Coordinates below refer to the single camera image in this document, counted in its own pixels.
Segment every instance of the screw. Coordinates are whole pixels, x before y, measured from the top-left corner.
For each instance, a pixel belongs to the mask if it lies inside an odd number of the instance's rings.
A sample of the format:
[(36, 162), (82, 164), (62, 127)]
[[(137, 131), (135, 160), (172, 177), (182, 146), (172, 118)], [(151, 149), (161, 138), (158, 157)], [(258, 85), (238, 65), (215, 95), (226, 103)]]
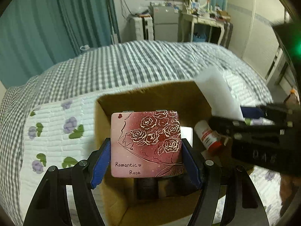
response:
[(48, 171), (53, 172), (55, 170), (55, 166), (51, 166), (48, 168)]
[(239, 172), (244, 171), (244, 168), (243, 168), (242, 166), (237, 166), (236, 169), (237, 169), (237, 171), (239, 171)]
[(87, 165), (87, 164), (88, 164), (87, 160), (81, 160), (81, 161), (79, 162), (79, 165), (80, 165), (81, 167), (84, 167), (84, 166)]
[(212, 165), (214, 164), (214, 162), (211, 161), (211, 160), (207, 160), (207, 161), (205, 161), (205, 164), (206, 164), (207, 166), (212, 166)]
[(238, 121), (233, 121), (232, 122), (234, 126), (238, 127), (239, 126), (239, 122)]
[(241, 140), (243, 138), (243, 136), (240, 133), (234, 134), (233, 137), (237, 140)]

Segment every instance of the mattress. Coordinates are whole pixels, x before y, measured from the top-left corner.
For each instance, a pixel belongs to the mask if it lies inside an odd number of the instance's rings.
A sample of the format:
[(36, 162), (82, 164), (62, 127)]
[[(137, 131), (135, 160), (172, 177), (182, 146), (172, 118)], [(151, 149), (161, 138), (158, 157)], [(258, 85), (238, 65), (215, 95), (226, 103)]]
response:
[(23, 224), (20, 170), (24, 159), (24, 126), (38, 106), (116, 88), (193, 79), (214, 66), (232, 96), (243, 106), (272, 102), (264, 81), (227, 49), (210, 43), (133, 41), (88, 51), (59, 63), (25, 85), (6, 91), (0, 107), (0, 203), (13, 222)]

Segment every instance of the cardboard box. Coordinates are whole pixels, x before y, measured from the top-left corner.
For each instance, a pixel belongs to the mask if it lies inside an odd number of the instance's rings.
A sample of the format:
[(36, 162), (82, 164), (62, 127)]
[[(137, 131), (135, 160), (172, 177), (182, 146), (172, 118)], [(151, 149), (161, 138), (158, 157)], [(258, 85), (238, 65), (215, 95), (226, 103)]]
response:
[[(211, 116), (208, 102), (192, 81), (164, 83), (103, 95), (97, 100), (95, 109), (95, 139), (98, 146), (106, 137), (110, 137), (110, 117), (113, 113), (157, 109), (177, 111), (180, 125), (186, 127), (194, 127), (199, 120), (208, 121)], [(194, 149), (200, 152), (205, 150), (198, 139), (193, 142)], [(223, 163), (232, 165), (230, 157), (224, 158)], [(201, 193), (197, 191), (187, 196), (139, 201), (136, 199), (134, 179), (114, 178), (110, 167), (100, 184), (100, 190), (110, 226), (154, 226), (178, 220), (193, 213)]]

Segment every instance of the striped cloth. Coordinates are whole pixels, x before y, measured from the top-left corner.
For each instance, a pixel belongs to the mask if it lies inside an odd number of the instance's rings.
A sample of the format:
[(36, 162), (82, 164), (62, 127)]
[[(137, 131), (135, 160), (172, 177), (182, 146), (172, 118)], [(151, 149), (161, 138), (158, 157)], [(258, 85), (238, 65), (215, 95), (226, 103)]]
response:
[(0, 203), (4, 210), (17, 226), (23, 225), (19, 205), (22, 133), (35, 106), (102, 89), (188, 80), (209, 66), (219, 69), (241, 105), (272, 101), (264, 81), (246, 63), (210, 43), (133, 41), (102, 47), (8, 89), (0, 108)]

